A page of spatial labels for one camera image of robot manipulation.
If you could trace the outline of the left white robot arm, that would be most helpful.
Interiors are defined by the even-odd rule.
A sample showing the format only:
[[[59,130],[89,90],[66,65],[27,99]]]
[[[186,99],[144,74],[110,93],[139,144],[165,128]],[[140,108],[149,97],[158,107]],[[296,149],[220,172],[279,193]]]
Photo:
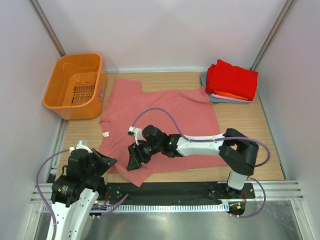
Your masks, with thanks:
[[[106,194],[103,175],[117,160],[88,147],[70,150],[66,173],[52,184],[54,213],[48,233],[54,240],[79,240],[96,200]]]

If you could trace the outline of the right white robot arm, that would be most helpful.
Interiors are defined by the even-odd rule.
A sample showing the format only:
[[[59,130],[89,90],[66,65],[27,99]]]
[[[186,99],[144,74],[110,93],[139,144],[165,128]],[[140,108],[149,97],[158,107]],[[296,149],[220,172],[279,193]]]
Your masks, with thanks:
[[[140,169],[157,153],[169,158],[193,155],[221,157],[231,169],[225,185],[225,192],[231,198],[243,193],[245,181],[253,175],[256,167],[258,144],[233,128],[224,134],[193,137],[166,134],[148,125],[144,129],[130,127],[128,135],[135,138],[135,142],[128,146],[128,171]]]

